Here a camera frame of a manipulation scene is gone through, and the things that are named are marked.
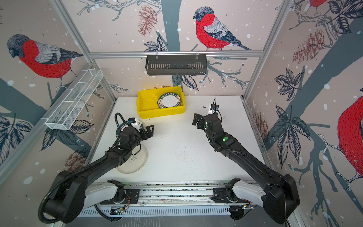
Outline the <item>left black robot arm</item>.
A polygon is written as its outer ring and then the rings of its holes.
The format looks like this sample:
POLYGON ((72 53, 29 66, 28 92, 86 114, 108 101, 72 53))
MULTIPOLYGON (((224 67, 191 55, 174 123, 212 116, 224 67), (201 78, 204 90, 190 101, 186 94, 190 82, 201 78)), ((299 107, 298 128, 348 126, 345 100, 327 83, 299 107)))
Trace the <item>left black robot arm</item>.
POLYGON ((86 189, 110 170, 124 164, 142 141, 154 136, 154 128, 150 125, 138 131, 132 126, 125 127, 100 159, 76 172, 60 172, 39 205, 39 220, 45 224, 73 221, 83 210, 86 189))

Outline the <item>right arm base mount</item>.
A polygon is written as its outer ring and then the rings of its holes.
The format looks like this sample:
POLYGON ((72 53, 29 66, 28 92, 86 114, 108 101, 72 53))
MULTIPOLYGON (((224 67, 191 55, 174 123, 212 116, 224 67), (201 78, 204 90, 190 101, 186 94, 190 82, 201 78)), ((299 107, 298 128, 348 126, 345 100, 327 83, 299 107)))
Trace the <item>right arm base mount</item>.
POLYGON ((213 195, 210 198, 215 203, 247 203, 250 201, 238 199, 231 190, 227 188, 213 188, 213 195))

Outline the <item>green rim Hao Wei plate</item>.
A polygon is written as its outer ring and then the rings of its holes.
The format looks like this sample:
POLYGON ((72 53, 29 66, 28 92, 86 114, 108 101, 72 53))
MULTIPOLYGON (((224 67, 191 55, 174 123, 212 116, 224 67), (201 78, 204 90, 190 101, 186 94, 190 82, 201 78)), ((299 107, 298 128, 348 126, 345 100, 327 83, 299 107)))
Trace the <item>green rim Hao Wei plate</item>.
POLYGON ((179 107, 182 103, 180 96, 177 93, 168 92, 163 94, 157 101, 159 108, 179 107))

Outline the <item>plain cream plate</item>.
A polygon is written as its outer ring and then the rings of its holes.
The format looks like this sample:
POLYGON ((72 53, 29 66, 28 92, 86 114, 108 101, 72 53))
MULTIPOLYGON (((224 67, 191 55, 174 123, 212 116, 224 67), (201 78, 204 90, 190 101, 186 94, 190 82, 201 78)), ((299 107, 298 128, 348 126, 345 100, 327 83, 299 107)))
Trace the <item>plain cream plate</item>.
POLYGON ((117 167, 117 170, 123 174, 132 174, 143 168, 148 158, 148 151, 142 144, 136 147, 129 159, 122 165, 117 167))

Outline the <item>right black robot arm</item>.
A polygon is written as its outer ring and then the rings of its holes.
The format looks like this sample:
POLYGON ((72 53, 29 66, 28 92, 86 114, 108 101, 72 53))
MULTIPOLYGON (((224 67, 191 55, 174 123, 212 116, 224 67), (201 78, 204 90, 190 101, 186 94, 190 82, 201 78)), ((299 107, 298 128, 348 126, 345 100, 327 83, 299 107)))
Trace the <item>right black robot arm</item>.
POLYGON ((254 157, 232 135, 225 132, 216 114, 206 116, 195 113, 193 125, 205 132, 212 148, 239 165, 259 185, 247 186, 241 179, 233 179, 226 186, 231 200, 245 199, 261 207, 278 224, 300 205, 296 181, 289 175, 281 175, 254 157))

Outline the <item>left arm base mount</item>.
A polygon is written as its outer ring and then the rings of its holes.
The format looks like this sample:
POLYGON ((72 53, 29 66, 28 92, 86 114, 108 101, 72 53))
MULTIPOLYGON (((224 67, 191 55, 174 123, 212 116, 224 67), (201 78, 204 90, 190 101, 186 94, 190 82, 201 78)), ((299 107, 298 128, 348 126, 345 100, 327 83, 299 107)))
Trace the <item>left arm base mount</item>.
POLYGON ((139 200, 140 189, 124 189, 123 192, 117 192, 116 195, 110 199, 100 202, 102 205, 133 205, 137 204, 139 200))

